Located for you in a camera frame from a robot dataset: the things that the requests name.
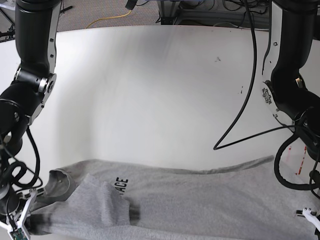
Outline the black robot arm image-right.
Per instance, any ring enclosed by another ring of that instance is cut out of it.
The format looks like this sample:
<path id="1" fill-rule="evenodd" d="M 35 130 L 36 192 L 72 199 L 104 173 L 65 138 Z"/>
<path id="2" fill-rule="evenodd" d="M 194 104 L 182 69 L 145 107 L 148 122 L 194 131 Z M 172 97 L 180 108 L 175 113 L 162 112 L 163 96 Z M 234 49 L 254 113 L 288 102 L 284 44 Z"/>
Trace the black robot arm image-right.
<path id="1" fill-rule="evenodd" d="M 313 41 L 319 1 L 271 0 L 269 2 L 268 46 L 263 58 L 262 97 L 273 117 L 289 137 L 278 149 L 274 173 L 286 188 L 310 191 L 320 195 L 320 98 L 307 89 L 300 69 L 306 64 Z M 309 172 L 309 182 L 291 183 L 280 173 L 284 150 L 301 139 L 307 153 L 315 161 Z"/>

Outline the black robot arm image-left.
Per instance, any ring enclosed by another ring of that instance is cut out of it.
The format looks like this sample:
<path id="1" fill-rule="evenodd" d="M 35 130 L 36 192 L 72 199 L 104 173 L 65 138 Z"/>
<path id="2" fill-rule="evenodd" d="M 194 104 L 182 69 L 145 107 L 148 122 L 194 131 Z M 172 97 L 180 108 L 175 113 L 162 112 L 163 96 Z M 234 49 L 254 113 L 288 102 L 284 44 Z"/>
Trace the black robot arm image-left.
<path id="1" fill-rule="evenodd" d="M 21 198 L 14 190 L 31 190 L 39 179 L 40 161 L 35 162 L 28 183 L 21 178 L 29 168 L 16 158 L 22 148 L 23 135 L 41 113 L 52 93 L 57 76 L 56 35 L 61 12 L 60 0 L 18 0 L 15 4 L 15 46 L 20 64 L 13 81 L 0 95 L 0 213 L 9 232 L 22 228 L 34 201 L 21 208 Z"/>

